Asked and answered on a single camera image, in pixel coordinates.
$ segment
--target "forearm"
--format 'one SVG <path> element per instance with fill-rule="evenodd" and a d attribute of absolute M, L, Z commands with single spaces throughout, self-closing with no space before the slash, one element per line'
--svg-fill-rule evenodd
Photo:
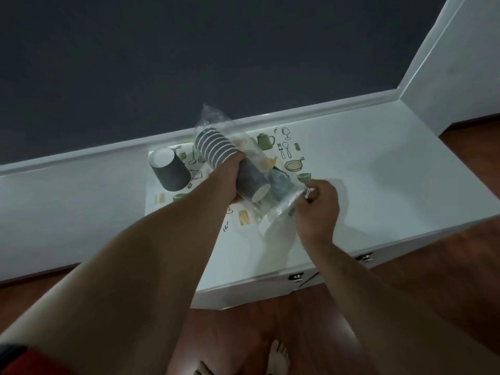
<path fill-rule="evenodd" d="M 207 179 L 121 232 L 0 337 L 78 373 L 164 373 L 227 209 Z"/>
<path fill-rule="evenodd" d="M 339 248 L 305 247 L 381 374 L 498 373 L 496 355 L 381 282 Z"/>

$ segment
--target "bare foot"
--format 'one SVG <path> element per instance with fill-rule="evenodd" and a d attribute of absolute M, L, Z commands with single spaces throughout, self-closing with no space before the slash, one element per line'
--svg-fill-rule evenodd
<path fill-rule="evenodd" d="M 271 375 L 286 375 L 290 367 L 290 359 L 284 344 L 280 344 L 278 340 L 274 340 L 271 344 L 269 352 L 269 361 L 267 362 L 266 374 Z"/>
<path fill-rule="evenodd" d="M 195 371 L 193 375 L 214 375 L 214 373 L 210 371 L 210 368 L 207 367 L 205 362 L 201 361 L 198 364 L 198 369 Z"/>

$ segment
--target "plastic wrap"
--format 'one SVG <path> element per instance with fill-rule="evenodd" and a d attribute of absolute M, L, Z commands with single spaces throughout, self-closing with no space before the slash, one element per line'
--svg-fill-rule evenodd
<path fill-rule="evenodd" d="M 290 182 L 246 132 L 216 108 L 204 105 L 195 128 L 195 146 L 212 167 L 221 165 L 238 150 L 247 155 L 240 164 L 236 191 L 260 218 L 264 233 L 280 216 L 293 210 L 305 187 Z"/>

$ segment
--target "wooden floor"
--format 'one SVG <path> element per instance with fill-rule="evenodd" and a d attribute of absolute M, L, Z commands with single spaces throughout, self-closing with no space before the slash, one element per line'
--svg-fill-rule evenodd
<path fill-rule="evenodd" d="M 442 140 L 500 196 L 500 121 L 445 133 Z M 373 269 L 500 354 L 500 218 Z M 0 290 L 0 331 L 63 276 Z M 216 375 L 265 374 L 274 338 L 295 374 L 373 374 L 324 285 L 223 310 L 191 310 L 169 375 L 191 375 L 203 359 Z"/>

